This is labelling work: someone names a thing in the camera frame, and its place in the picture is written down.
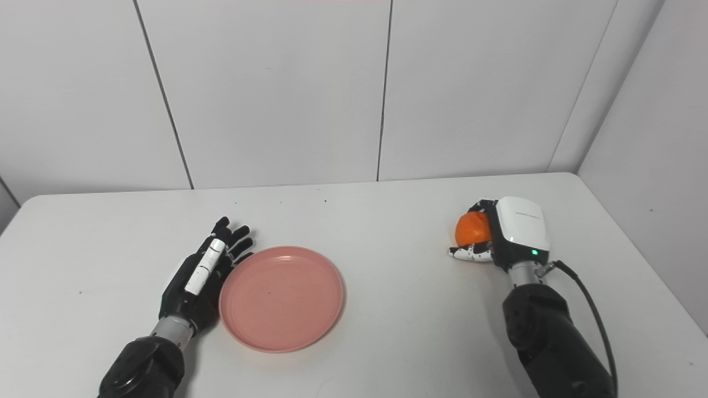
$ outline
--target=white table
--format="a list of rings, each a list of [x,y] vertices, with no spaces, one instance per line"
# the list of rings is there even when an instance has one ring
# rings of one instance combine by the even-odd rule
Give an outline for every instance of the white table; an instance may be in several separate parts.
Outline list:
[[[219,325],[190,343],[178,397],[535,397],[504,332],[507,276],[447,256],[457,218],[505,195],[543,207],[552,258],[605,320],[621,396],[705,397],[708,339],[571,174],[33,198],[0,238],[1,394],[95,397],[122,347],[154,326],[181,259],[228,215],[257,249],[328,257],[346,305],[322,340],[288,354]],[[548,279],[605,361],[581,292],[559,271]]]

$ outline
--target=panel seam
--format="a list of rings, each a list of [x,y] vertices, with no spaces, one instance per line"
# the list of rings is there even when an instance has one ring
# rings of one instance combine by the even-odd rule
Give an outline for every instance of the panel seam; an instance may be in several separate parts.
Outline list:
[[[8,187],[7,184],[5,183],[5,180],[2,179],[2,176],[0,176],[0,186],[5,188],[5,191],[10,196],[10,199],[12,199],[12,201],[15,203],[15,206],[17,206],[17,208],[22,207],[22,205],[20,205],[20,202],[17,201],[17,198],[15,197],[15,195],[12,193],[12,191],[10,191],[10,187]]]
[[[384,141],[384,118],[386,113],[386,85],[389,78],[389,53],[391,50],[391,21],[394,15],[394,0],[391,0],[391,5],[389,6],[389,31],[386,38],[386,63],[384,66],[384,95],[381,100],[381,130],[379,131],[379,158],[376,163],[376,181],[379,180],[379,174],[381,172],[381,148]]]
[[[187,181],[189,181],[189,188],[194,189],[194,183],[192,182],[192,174],[189,172],[189,166],[187,165],[187,158],[184,156],[184,149],[182,148],[182,141],[179,139],[179,134],[177,133],[177,126],[175,125],[175,120],[172,117],[172,110],[170,109],[170,103],[167,101],[167,94],[165,93],[165,87],[162,84],[162,78],[160,77],[160,71],[157,69],[157,61],[155,61],[155,54],[152,52],[152,45],[150,44],[150,39],[147,37],[147,29],[145,28],[145,22],[142,19],[142,14],[140,13],[140,7],[138,6],[137,0],[132,0],[135,6],[135,12],[137,13],[137,19],[140,22],[140,29],[142,30],[143,38],[145,39],[145,45],[147,46],[147,52],[150,55],[150,62],[152,63],[152,69],[155,71],[155,77],[157,78],[157,85],[160,87],[160,93],[162,94],[162,101],[165,104],[165,109],[167,109],[167,116],[170,120],[170,125],[172,126],[172,133],[174,134],[175,141],[177,143],[177,149],[179,150],[179,156],[182,158],[182,165],[184,166],[184,171],[187,174]]]
[[[585,88],[585,83],[588,80],[588,76],[590,76],[590,71],[593,70],[593,64],[595,64],[595,58],[598,56],[598,52],[600,52],[600,47],[603,45],[603,41],[605,40],[605,35],[607,34],[607,29],[610,27],[610,23],[612,22],[612,17],[615,16],[615,10],[617,10],[617,5],[620,2],[620,0],[617,0],[615,2],[615,5],[612,7],[612,12],[610,13],[610,17],[607,19],[607,24],[605,24],[605,29],[603,30],[603,35],[600,37],[600,40],[598,41],[598,47],[595,48],[595,54],[593,54],[593,58],[590,61],[590,65],[588,65],[588,70],[585,72],[585,77],[583,77],[583,83],[580,85],[580,89],[578,90],[578,94],[576,95],[575,101],[573,101],[573,107],[571,108],[571,111],[568,112],[568,118],[566,119],[565,124],[563,125],[563,130],[561,131],[561,135],[558,137],[558,142],[556,142],[556,147],[553,149],[553,154],[551,154],[551,159],[548,161],[548,166],[546,166],[546,173],[548,173],[548,170],[551,169],[551,164],[553,164],[553,158],[556,156],[556,152],[558,151],[558,147],[561,144],[561,141],[563,140],[563,136],[566,134],[566,128],[568,128],[568,123],[571,121],[571,116],[573,116],[573,111],[576,108],[576,105],[578,105],[578,99],[580,99],[580,95],[583,92],[583,89]]]

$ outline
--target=white wall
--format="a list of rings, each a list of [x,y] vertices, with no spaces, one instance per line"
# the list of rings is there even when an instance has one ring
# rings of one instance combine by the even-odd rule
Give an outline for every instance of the white wall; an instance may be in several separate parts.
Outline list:
[[[395,1],[381,179],[546,171],[616,3]]]
[[[657,1],[139,5],[208,188],[572,170],[592,123],[566,121],[605,106]],[[0,57],[0,175],[21,203],[189,188],[131,1],[3,1]]]
[[[21,203],[189,188],[130,1],[0,1],[0,88],[0,176]]]
[[[388,1],[139,5],[196,188],[375,181]]]
[[[17,205],[10,197],[10,194],[0,184],[0,234],[5,230],[7,224],[17,212]]]
[[[580,176],[708,332],[706,21],[708,2],[666,0]]]

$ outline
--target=orange fruit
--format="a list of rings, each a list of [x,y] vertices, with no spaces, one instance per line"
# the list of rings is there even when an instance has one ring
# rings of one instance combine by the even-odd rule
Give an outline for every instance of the orange fruit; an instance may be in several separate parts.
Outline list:
[[[455,241],[458,246],[466,246],[491,240],[489,223],[481,212],[468,212],[459,218],[455,227]]]

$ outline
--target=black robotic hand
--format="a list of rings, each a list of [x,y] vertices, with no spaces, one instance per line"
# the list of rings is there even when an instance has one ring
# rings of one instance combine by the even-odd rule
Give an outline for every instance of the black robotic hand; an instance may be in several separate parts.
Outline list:
[[[182,350],[190,339],[217,321],[224,281],[238,263],[252,254],[244,254],[253,246],[253,240],[247,237],[251,230],[244,225],[232,232],[228,225],[229,219],[222,217],[199,249],[185,259],[162,294],[155,329],[123,348],[101,380],[98,398],[174,395],[184,377]],[[210,270],[204,268],[202,261],[208,256],[215,261]]]
[[[219,294],[224,281],[236,265],[253,254],[249,252],[244,255],[244,252],[253,246],[253,240],[247,237],[251,232],[249,227],[244,225],[232,232],[228,225],[229,219],[227,217],[222,217],[216,223],[211,235],[206,238],[199,249],[185,258],[182,266],[162,294],[159,318],[177,316],[190,322],[194,330],[193,337],[219,319]],[[194,296],[185,291],[185,285],[214,239],[222,240],[226,244],[226,249],[200,294]]]

